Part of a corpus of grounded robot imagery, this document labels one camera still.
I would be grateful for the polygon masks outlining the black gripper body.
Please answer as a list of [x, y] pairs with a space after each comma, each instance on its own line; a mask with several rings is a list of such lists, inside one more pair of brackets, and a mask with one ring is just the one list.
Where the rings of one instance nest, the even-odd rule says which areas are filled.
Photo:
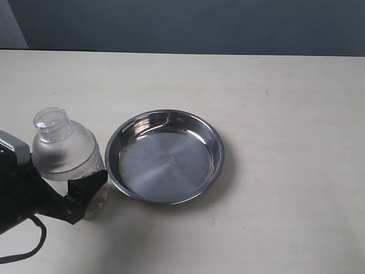
[[31, 161], [19, 164], [15, 152], [1, 148], [1, 234], [35, 214], [74, 224], [71, 209]]

